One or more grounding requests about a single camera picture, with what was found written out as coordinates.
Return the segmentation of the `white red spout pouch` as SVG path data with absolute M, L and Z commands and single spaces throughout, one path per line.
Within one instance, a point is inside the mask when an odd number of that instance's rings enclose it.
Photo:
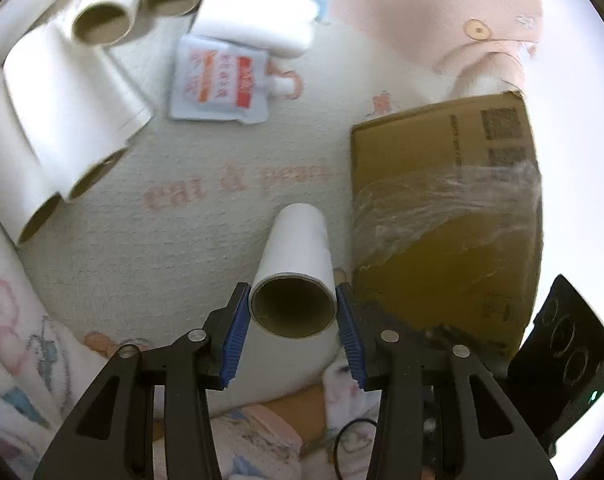
M 177 44 L 168 116 L 197 122 L 241 122 L 268 119 L 268 103 L 294 96 L 293 77 L 267 72 L 269 54 L 195 35 Z

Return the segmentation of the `brown cardboard box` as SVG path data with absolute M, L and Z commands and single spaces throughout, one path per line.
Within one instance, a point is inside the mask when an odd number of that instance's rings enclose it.
M 533 312 L 541 176 L 521 94 L 352 128 L 353 283 L 415 330 L 448 325 L 509 360 Z

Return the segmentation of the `pink Hello Kitty bed sheet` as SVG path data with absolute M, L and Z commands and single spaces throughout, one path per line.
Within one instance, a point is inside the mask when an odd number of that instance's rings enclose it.
M 351 129 L 464 96 L 516 90 L 540 0 L 331 0 L 314 44 L 276 70 L 303 82 L 256 126 L 171 122 L 167 92 L 188 18 L 142 18 L 109 50 L 153 111 L 107 177 L 14 248 L 48 315 L 160 346 L 253 278 L 271 222 L 292 203 L 327 220 L 352 270 Z

